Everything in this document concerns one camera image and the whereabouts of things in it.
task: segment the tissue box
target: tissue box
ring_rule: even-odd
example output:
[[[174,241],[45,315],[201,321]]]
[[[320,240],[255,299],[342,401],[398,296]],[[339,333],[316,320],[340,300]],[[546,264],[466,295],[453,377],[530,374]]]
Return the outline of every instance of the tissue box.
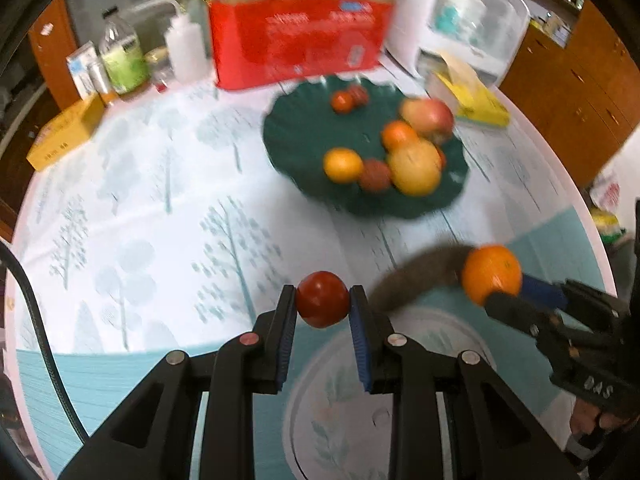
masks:
[[[509,111],[485,86],[478,86],[471,92],[466,86],[453,84],[446,75],[434,73],[426,91],[430,97],[443,100],[458,118],[491,126],[509,125]]]
[[[27,160],[36,171],[44,170],[87,142],[103,114],[104,104],[96,93],[74,103],[42,127],[27,154]]]

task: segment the table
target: table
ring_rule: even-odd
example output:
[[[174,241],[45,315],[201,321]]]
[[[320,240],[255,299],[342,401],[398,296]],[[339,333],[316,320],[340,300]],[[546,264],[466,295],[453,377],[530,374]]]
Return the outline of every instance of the table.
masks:
[[[424,94],[386,58],[364,76]],[[438,240],[500,242],[529,274],[614,293],[577,189],[504,96],[512,113],[506,131],[456,125],[470,172],[448,209],[417,221],[362,221],[306,199],[271,167],[260,122],[294,87],[226,93],[205,81],[123,106],[90,142],[34,177],[14,252],[89,433],[168,350],[217,349],[272,309],[282,284],[315,270],[367,288]],[[6,301],[7,367],[26,431],[53,478],[79,440],[12,279]],[[564,442],[572,398],[548,382],[532,340],[489,320],[459,290],[436,290],[392,322],[428,349],[480,352]],[[390,399],[359,387],[345,323],[318,331],[301,322],[283,392],[255,399],[259,480],[386,478]]]

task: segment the can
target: can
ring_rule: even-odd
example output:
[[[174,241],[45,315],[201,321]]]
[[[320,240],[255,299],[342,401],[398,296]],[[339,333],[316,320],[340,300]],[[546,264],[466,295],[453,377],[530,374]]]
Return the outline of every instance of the can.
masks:
[[[118,94],[113,89],[111,81],[109,81],[109,75],[105,69],[103,63],[100,60],[95,60],[89,63],[86,68],[91,82],[94,84],[95,90],[100,94],[100,97],[107,106],[118,99]]]

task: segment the finger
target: finger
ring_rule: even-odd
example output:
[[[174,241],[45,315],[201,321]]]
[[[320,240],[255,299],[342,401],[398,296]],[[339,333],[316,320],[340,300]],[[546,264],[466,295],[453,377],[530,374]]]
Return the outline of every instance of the finger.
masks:
[[[628,422],[628,418],[620,418],[612,413],[604,413],[600,417],[600,427],[603,430],[615,430]]]
[[[572,434],[586,433],[591,434],[596,428],[596,417],[590,416],[589,413],[575,412],[569,420],[569,428]]]
[[[574,413],[579,413],[595,420],[595,418],[600,413],[600,409],[599,407],[587,402],[586,400],[575,399]]]

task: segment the fruit plate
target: fruit plate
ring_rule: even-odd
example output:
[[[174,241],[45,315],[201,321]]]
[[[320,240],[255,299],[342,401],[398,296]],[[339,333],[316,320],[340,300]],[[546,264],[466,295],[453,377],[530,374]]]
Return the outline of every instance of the fruit plate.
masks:
[[[324,174],[322,160],[331,148],[351,148],[362,160],[386,159],[380,132],[388,122],[398,119],[404,94],[393,84],[376,85],[364,78],[359,82],[369,93],[369,104],[346,115],[334,112],[331,96],[353,81],[334,75],[319,82],[303,82],[293,92],[278,97],[262,128],[273,167],[306,196],[356,216],[411,219],[450,205],[462,191],[468,172],[464,147],[457,137],[441,146],[447,165],[440,185],[428,196],[405,196],[394,187],[371,194],[357,183],[334,184]]]

